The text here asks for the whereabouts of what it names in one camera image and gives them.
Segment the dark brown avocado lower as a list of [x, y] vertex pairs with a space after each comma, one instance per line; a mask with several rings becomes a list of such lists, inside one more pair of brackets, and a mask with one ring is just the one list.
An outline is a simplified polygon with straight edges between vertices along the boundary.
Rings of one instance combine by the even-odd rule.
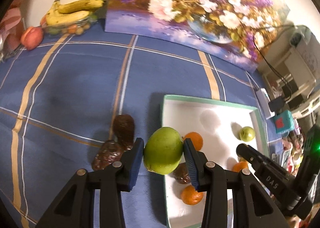
[[127, 147], [115, 140], [107, 140], [97, 152], [92, 161], [94, 171], [103, 170], [116, 161], [120, 161]]

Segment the teal toy box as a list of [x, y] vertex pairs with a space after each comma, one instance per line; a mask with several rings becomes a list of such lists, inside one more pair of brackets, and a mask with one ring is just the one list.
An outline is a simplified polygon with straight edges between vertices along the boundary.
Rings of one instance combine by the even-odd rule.
[[295, 128], [294, 119], [291, 111], [285, 110], [273, 117], [273, 122], [277, 134], [285, 134], [291, 132]]

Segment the orange in tray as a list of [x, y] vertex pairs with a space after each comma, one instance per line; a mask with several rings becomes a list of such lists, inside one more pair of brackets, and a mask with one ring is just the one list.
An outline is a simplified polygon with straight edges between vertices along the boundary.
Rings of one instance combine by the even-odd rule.
[[189, 138], [196, 151], [200, 151], [203, 147], [203, 138], [198, 132], [189, 132], [185, 136], [183, 136], [183, 139]]

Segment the blue plaid tablecloth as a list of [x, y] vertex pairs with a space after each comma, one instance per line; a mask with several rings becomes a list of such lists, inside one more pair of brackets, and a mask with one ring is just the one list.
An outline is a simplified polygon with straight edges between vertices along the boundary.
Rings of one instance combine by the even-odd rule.
[[80, 168], [91, 169], [113, 116], [135, 120], [147, 140], [161, 126], [166, 94], [257, 106], [258, 72], [145, 36], [45, 37], [1, 63], [1, 200], [18, 227], [34, 227]]

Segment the yellow banana bunch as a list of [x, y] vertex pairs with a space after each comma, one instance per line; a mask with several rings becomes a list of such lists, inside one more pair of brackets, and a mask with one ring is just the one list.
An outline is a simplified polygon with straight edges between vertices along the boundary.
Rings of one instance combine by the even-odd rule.
[[100, 9], [104, 3], [104, 0], [78, 0], [61, 4], [60, 0], [55, 0], [45, 15], [46, 24], [56, 26], [83, 20]]

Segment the floral painting canvas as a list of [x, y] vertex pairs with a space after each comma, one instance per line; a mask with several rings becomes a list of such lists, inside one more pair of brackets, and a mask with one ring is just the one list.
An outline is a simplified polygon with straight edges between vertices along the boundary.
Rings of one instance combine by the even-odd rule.
[[175, 42], [254, 71], [289, 11], [282, 0], [109, 0], [105, 30]]

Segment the white tray teal rim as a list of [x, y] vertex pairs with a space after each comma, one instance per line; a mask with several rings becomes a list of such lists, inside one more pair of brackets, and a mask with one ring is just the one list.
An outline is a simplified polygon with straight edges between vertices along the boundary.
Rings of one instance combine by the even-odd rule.
[[[258, 108], [237, 103], [198, 97], [165, 95], [162, 105], [162, 125], [177, 130], [181, 136], [197, 132], [203, 138], [201, 151], [207, 159], [230, 170], [238, 161], [236, 147], [241, 143], [238, 133], [252, 127], [255, 138], [251, 147], [269, 156], [266, 123]], [[200, 227], [205, 201], [190, 206], [183, 203], [179, 184], [172, 174], [164, 176], [167, 227]]]

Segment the large green mango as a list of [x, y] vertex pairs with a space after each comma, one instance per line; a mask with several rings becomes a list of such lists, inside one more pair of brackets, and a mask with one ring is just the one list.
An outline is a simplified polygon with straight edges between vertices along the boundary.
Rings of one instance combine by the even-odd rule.
[[148, 171], [167, 175], [177, 168], [182, 154], [183, 142], [179, 132], [171, 127], [161, 127], [148, 139], [143, 163]]

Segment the dark brown avocado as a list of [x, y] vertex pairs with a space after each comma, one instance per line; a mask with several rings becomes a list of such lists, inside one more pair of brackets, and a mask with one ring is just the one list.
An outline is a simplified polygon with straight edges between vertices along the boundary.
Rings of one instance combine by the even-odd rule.
[[134, 144], [135, 121], [128, 115], [116, 115], [112, 130], [117, 137], [118, 143], [124, 150], [131, 150]]
[[103, 170], [116, 161], [120, 161], [127, 147], [115, 140], [107, 140], [97, 152], [92, 161], [94, 171]]

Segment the white power strip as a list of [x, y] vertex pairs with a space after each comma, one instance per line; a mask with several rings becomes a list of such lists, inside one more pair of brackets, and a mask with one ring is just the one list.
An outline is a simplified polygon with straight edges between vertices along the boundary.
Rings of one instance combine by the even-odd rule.
[[274, 116], [274, 113], [269, 108], [269, 102], [270, 98], [264, 88], [259, 88], [257, 91], [255, 91], [255, 94], [257, 95], [257, 99], [259, 101], [259, 104], [261, 106], [262, 112], [266, 119], [271, 119]]

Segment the red apple front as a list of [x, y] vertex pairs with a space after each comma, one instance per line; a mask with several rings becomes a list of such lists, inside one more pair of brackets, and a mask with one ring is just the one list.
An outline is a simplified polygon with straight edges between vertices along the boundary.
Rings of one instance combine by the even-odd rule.
[[26, 50], [35, 49], [43, 41], [43, 29], [41, 27], [28, 27], [21, 36], [21, 44]]

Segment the dark brown avocado upper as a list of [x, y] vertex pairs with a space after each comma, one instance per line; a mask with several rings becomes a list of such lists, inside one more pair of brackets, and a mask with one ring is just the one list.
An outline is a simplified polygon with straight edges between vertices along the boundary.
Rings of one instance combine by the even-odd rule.
[[112, 130], [117, 137], [118, 143], [124, 150], [131, 150], [134, 144], [135, 121], [128, 115], [116, 115]]

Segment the black power adapter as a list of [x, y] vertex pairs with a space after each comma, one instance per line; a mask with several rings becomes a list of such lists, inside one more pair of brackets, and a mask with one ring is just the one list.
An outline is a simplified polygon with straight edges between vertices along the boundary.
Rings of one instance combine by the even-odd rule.
[[281, 96], [271, 100], [268, 103], [268, 107], [271, 112], [277, 112], [285, 106], [285, 99]]

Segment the dark avocado in tray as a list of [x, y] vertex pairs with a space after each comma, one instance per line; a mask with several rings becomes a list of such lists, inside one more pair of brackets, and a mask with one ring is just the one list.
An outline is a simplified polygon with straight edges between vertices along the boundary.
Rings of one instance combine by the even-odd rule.
[[189, 184], [191, 182], [186, 163], [180, 163], [177, 168], [172, 172], [175, 180], [179, 184]]

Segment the small orange near finger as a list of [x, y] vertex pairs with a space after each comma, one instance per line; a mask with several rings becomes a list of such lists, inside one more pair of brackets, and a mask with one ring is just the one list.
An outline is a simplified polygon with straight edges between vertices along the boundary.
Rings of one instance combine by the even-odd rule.
[[240, 161], [238, 163], [236, 163], [233, 167], [232, 167], [232, 171], [239, 173], [240, 171], [242, 171], [243, 169], [248, 169], [248, 162], [247, 161]]

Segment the large orange on cloth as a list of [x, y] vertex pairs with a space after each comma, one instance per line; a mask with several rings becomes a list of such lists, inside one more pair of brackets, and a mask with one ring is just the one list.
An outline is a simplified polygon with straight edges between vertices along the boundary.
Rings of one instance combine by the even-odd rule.
[[193, 206], [203, 199], [204, 193], [198, 192], [192, 185], [189, 185], [182, 190], [180, 197], [184, 204]]

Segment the clear plastic fruit container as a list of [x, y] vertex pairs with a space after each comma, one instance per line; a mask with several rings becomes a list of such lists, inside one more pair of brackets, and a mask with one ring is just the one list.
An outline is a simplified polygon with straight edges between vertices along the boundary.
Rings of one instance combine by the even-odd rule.
[[88, 17], [65, 24], [58, 24], [49, 26], [45, 22], [41, 24], [43, 31], [48, 35], [63, 35], [63, 34], [75, 34], [82, 35], [86, 30], [91, 28], [91, 26], [98, 22], [98, 17], [96, 14], [92, 13]]

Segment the small green apple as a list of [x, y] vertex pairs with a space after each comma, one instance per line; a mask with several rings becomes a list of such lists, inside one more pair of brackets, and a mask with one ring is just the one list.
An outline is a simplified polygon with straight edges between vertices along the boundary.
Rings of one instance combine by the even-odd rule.
[[239, 132], [240, 140], [249, 142], [255, 138], [255, 130], [251, 127], [243, 127]]

